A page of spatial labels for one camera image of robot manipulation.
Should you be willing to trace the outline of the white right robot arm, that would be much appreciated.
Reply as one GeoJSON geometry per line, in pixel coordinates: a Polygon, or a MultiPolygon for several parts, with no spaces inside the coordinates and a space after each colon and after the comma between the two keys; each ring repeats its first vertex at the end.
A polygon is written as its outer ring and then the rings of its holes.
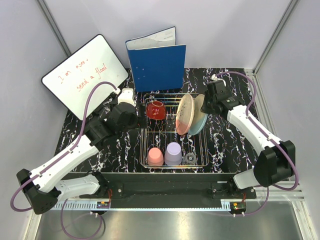
{"type": "Polygon", "coordinates": [[[235,174],[227,185],[230,197],[239,198],[249,187],[277,186],[278,182],[298,175],[293,142],[282,141],[268,131],[250,113],[249,107],[227,90],[222,79],[207,84],[201,112],[224,117],[244,135],[258,155],[254,168],[235,174]]]}

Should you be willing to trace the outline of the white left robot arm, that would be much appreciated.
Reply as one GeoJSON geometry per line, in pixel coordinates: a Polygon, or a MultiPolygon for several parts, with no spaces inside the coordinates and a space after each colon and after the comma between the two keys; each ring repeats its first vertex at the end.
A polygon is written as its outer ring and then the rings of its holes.
{"type": "Polygon", "coordinates": [[[138,126],[136,107],[127,102],[115,105],[103,120],[92,118],[78,138],[43,165],[29,171],[20,170],[16,177],[30,209],[41,215],[59,201],[73,197],[103,198],[109,193],[109,183],[98,172],[65,180],[64,177],[80,163],[102,151],[110,140],[125,130],[138,126]]]}

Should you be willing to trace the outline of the cream and blue plate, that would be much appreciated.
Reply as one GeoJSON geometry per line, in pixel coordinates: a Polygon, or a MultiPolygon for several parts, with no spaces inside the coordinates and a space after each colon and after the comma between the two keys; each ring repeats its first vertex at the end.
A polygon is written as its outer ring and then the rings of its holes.
{"type": "Polygon", "coordinates": [[[192,124],[188,130],[188,133],[192,136],[197,135],[205,126],[208,114],[201,112],[203,103],[204,103],[205,95],[199,94],[194,99],[194,116],[192,120],[192,124]]]}

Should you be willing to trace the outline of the cream and pink plate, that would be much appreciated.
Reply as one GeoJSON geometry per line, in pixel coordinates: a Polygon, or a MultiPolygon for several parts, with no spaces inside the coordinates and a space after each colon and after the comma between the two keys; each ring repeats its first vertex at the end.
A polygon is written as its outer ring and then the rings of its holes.
{"type": "Polygon", "coordinates": [[[189,93],[186,93],[179,102],[175,117],[175,129],[179,135],[184,135],[189,131],[193,122],[194,113],[194,98],[189,93]]]}

